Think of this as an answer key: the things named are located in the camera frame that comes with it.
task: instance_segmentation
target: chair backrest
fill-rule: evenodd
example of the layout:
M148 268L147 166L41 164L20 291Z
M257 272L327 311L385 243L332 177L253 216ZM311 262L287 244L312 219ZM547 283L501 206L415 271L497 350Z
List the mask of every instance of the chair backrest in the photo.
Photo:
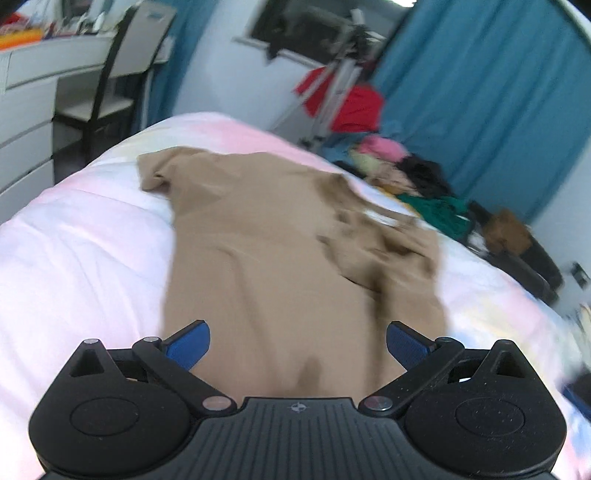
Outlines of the chair backrest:
M109 78L146 72L152 66L175 14L175 8L149 0L130 7L113 39L111 49L115 49L115 59Z

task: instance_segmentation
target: window sill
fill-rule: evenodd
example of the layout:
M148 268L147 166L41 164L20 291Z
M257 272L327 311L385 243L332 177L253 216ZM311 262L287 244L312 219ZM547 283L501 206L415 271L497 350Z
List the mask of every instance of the window sill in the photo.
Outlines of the window sill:
M242 45L246 45L248 47L253 47L253 48L257 48L259 50L267 50L267 47L269 46L269 44L266 41L262 41L262 40L257 40L256 38L251 38L251 37L234 37L232 39L233 42L236 43L241 43ZM291 61L294 61L296 63L300 63L301 65L305 66L305 67L309 67L311 69L317 69L319 67L323 67L324 65L318 61L309 59L308 57L304 57L303 55L300 55L299 53L296 53L294 51L291 50L280 50L278 55L278 57L282 57L284 59L288 59Z

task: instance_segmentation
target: white bedding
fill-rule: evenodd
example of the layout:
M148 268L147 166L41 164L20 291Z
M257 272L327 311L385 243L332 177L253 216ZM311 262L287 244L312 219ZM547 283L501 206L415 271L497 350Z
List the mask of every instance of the white bedding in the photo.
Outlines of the white bedding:
M173 248L167 200L139 190L137 155L175 145L220 153L269 151L324 170L315 155L222 115L166 120L109 150L0 226L1 479L42 473L27 422L56 373L85 338L127 348L160 331ZM406 212L365 183L360 192ZM441 236L439 296L450 336L469 348L515 340L551 388L569 423L554 474L591 478L591 427L560 388L580 362L562 320L504 273Z

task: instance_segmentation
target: blue curtain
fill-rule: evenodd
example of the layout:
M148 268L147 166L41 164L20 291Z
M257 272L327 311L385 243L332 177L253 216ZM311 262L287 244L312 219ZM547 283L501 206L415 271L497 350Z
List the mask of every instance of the blue curtain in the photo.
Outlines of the blue curtain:
M148 125L173 113L178 91L193 52L216 8L217 0L158 0L177 9L169 36L175 37L174 50L166 64L156 66L150 95Z
M381 135L531 220L591 135L591 48L554 0L419 0L373 79ZM334 137L326 157L354 138Z

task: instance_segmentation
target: tan t-shirt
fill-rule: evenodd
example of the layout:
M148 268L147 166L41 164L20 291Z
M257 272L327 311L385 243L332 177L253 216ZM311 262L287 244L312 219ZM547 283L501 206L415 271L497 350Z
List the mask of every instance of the tan t-shirt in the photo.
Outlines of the tan t-shirt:
M404 372L386 350L389 322L445 334L435 232L368 204L344 177L188 147L142 155L139 170L143 189L168 186L175 213L163 335L207 321L193 373L238 403L357 402Z

